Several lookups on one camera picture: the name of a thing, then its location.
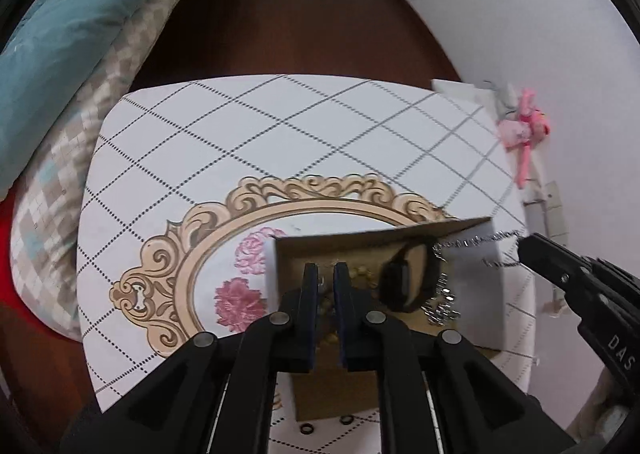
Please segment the red bed sheet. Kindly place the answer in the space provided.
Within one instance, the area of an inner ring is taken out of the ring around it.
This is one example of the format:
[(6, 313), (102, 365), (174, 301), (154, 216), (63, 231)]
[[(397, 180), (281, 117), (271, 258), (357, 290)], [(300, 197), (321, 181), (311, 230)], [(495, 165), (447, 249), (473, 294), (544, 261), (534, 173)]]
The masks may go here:
[(28, 320), (29, 310), (17, 295), (13, 283), (10, 261), (10, 237), (13, 221), (15, 188), (11, 187), (0, 205), (0, 299), (2, 307), (8, 307), (24, 321)]

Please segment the pink panther plush toy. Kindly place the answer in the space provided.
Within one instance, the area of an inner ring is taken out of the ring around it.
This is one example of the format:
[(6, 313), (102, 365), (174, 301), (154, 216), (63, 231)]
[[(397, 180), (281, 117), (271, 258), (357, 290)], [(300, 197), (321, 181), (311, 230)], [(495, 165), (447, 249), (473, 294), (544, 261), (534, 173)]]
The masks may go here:
[(518, 98), (513, 115), (503, 118), (497, 125), (500, 141), (507, 151), (516, 151), (515, 184), (523, 189), (535, 147), (550, 134), (546, 115), (536, 104), (536, 93), (524, 88)]

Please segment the teal blue quilt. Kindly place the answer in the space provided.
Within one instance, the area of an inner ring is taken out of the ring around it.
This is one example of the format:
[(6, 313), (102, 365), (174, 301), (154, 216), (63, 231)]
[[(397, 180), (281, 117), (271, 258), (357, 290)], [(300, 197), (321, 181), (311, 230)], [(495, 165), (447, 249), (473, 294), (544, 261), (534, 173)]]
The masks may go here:
[(47, 0), (1, 54), (1, 192), (147, 0)]

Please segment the patterned white tablecloth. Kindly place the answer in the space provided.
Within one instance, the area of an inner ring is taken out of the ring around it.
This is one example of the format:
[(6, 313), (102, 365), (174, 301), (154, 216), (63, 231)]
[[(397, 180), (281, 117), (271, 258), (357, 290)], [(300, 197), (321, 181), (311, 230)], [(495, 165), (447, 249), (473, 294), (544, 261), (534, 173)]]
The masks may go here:
[[(491, 218), (506, 342), (385, 314), (373, 410), (298, 422), (268, 307), (286, 217), (414, 226)], [(74, 453), (487, 451), (533, 411), (535, 284), (498, 129), (447, 97), (344, 76), (227, 76), (146, 88), (108, 113), (78, 231), (78, 303), (100, 414)]]

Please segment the checkered mattress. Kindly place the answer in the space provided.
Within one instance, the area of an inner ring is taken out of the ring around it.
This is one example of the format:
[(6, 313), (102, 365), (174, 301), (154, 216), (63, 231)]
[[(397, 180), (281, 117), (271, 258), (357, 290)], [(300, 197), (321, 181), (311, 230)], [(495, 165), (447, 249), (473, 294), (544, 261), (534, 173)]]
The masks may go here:
[(144, 0), (125, 18), (17, 182), (9, 237), (13, 287), (39, 324), (70, 340), (80, 338), (76, 247), (96, 140), (179, 1)]

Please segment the white cardboard box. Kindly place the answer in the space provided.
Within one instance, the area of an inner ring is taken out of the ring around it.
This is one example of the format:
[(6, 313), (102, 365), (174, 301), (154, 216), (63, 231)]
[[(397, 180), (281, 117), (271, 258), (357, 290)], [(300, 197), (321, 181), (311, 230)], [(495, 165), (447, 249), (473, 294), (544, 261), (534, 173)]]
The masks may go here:
[(288, 410), (298, 422), (373, 410), (375, 376), (350, 374), (338, 353), (333, 271), (347, 266), (352, 287), (374, 310), (396, 316), (421, 333), (459, 330), (473, 346), (500, 351), (506, 342), (503, 275), (491, 218), (447, 220), (414, 226), (371, 224), (360, 215), (286, 217), (288, 235), (266, 247), (268, 307), (300, 286), (308, 264), (317, 266), (319, 316), (316, 362), (308, 375), (288, 375)]

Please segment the black bracelet band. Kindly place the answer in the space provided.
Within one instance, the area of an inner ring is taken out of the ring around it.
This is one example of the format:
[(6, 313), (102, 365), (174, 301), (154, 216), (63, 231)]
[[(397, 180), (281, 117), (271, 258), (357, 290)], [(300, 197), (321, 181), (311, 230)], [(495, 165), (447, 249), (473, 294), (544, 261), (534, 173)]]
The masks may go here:
[[(427, 236), (409, 240), (382, 266), (378, 278), (378, 300), (392, 312), (414, 312), (436, 295), (436, 288), (442, 273), (442, 259), (436, 253), (437, 239)], [(425, 260), (421, 270), (419, 291), (410, 297), (411, 266), (408, 254), (422, 248)]]

